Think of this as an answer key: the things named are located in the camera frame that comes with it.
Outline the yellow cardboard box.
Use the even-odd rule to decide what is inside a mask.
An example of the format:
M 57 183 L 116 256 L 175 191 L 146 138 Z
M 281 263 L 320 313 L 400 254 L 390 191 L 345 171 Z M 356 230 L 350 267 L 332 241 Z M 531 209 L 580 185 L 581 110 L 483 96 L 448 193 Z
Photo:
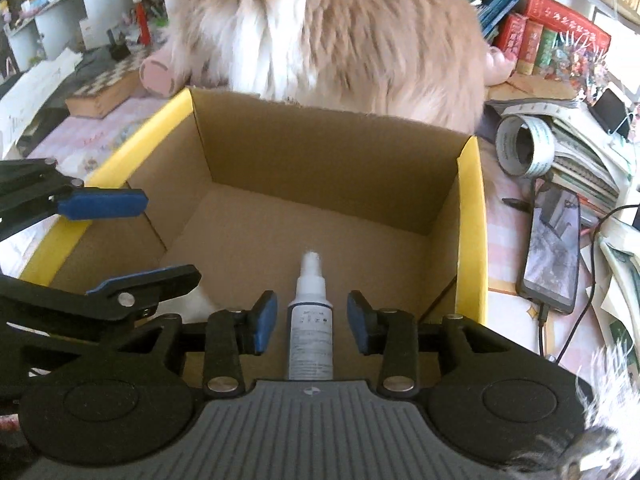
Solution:
M 90 177 L 140 188 L 138 218 L 58 219 L 25 281 L 84 292 L 112 276 L 193 264 L 214 304 L 267 289 L 293 299 L 305 252 L 321 257 L 334 307 L 334 373 L 375 378 L 346 304 L 486 318 L 487 223 L 474 136 L 393 117 L 186 90 Z

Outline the red pen holder bottle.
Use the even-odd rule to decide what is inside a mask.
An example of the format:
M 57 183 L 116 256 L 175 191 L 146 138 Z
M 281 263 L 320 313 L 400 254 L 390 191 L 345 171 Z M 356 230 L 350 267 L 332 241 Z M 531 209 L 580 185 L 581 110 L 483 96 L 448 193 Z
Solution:
M 149 30 L 148 20 L 144 10 L 143 0 L 132 0 L 134 10 L 136 11 L 137 23 L 140 29 L 140 44 L 149 47 L 151 44 L 151 33 Z

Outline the white blue spray bottle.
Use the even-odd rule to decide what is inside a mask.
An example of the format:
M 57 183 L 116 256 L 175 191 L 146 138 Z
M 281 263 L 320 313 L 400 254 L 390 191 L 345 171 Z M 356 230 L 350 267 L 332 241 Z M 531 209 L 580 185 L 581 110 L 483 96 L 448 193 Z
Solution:
M 333 307 L 318 252 L 300 263 L 295 297 L 288 306 L 288 380 L 333 379 Z

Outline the red dictionary book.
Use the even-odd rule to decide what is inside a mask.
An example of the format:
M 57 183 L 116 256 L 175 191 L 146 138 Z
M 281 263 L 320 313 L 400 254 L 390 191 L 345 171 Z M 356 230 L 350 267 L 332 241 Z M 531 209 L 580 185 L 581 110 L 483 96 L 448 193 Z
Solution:
M 585 15 L 574 11 L 555 0 L 518 0 L 516 10 L 534 21 L 555 32 L 572 32 L 576 39 L 587 38 L 591 50 L 598 48 L 608 52 L 611 36 L 589 21 Z

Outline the blue leaning books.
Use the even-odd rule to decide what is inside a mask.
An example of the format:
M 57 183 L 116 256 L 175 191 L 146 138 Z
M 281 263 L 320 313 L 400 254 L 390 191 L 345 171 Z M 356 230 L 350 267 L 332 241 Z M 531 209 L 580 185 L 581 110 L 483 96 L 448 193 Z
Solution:
M 484 39 L 491 44 L 498 36 L 503 19 L 520 0 L 468 0 L 476 10 Z

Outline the orange white fluffy cat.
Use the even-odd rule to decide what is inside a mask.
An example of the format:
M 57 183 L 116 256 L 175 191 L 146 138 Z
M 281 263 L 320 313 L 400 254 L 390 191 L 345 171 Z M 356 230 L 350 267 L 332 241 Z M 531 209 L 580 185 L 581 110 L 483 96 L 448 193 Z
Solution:
M 488 44 L 466 0 L 169 0 L 172 68 L 267 101 L 473 133 Z

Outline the pink cylindrical pencil case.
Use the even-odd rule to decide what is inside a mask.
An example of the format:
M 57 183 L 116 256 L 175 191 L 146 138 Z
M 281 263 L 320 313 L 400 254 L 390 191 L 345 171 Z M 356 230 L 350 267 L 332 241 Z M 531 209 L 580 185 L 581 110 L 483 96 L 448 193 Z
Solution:
M 139 78 L 149 94 L 170 99 L 186 85 L 189 76 L 176 70 L 169 50 L 162 47 L 142 61 Z

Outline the wooden chessboard box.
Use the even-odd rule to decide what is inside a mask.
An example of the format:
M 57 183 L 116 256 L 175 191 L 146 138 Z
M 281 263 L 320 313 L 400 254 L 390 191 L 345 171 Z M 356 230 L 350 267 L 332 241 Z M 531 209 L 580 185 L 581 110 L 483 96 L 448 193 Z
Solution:
M 102 119 L 140 87 L 139 70 L 151 48 L 134 50 L 113 68 L 104 70 L 65 100 L 70 116 Z

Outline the pink checkered tablecloth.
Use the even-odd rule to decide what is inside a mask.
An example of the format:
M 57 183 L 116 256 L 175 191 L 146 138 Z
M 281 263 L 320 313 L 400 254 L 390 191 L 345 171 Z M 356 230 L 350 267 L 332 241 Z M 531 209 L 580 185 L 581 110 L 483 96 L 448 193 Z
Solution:
M 55 158 L 63 174 L 91 180 L 136 132 L 158 112 L 166 100 L 135 96 L 116 107 L 104 119 L 67 117 L 55 127 L 27 158 Z M 529 221 L 524 212 L 506 206 L 503 198 L 522 198 L 525 184 L 511 181 L 499 168 L 495 149 L 488 141 L 478 140 L 482 161 L 488 235 L 488 307 L 487 321 L 492 330 L 529 350 L 537 351 L 537 307 L 517 297 L 517 263 L 522 263 L 528 240 Z M 55 220 L 43 220 L 1 242 L 1 270 L 19 278 L 47 237 Z M 549 338 L 546 352 L 556 356 L 578 312 L 562 316 L 552 314 L 544 328 Z M 604 345 L 595 314 L 588 313 L 580 323 L 570 350 L 562 364 L 569 370 L 586 370 L 590 354 Z

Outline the black smartphone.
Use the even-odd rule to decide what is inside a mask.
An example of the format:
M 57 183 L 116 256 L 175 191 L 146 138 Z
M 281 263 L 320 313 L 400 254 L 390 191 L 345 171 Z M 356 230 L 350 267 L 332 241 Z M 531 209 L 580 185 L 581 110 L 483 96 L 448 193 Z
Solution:
M 518 294 L 549 310 L 574 311 L 582 216 L 575 192 L 537 178 L 532 182 L 526 255 L 516 282 Z

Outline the stack of books and papers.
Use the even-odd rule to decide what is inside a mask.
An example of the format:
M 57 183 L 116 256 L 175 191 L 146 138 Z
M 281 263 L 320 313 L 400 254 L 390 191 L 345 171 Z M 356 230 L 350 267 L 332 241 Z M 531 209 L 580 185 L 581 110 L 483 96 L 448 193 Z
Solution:
M 495 149 L 498 123 L 506 115 L 522 114 L 541 118 L 555 138 L 551 169 L 541 177 L 561 185 L 578 196 L 582 228 L 580 261 L 574 312 L 577 318 L 556 356 L 546 352 L 549 338 L 544 328 L 552 314 L 546 306 L 535 304 L 518 294 L 516 282 L 524 264 L 517 263 L 516 296 L 537 307 L 538 352 L 562 364 L 570 350 L 580 323 L 588 313 L 595 314 L 604 345 L 622 344 L 627 350 L 631 375 L 639 373 L 639 166 L 632 159 L 632 145 L 619 136 L 602 131 L 592 115 L 577 105 L 529 102 L 507 107 L 488 141 Z M 528 186 L 522 198 L 503 198 L 506 206 L 524 212 L 530 224 L 532 182 L 537 178 L 512 177 L 514 183 Z

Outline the white bookshelf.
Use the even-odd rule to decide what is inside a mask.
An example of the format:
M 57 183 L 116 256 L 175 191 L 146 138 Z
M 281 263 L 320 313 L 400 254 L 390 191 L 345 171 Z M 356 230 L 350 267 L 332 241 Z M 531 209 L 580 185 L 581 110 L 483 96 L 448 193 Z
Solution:
M 26 72 L 67 48 L 103 47 L 132 14 L 134 0 L 1 0 L 1 58 Z

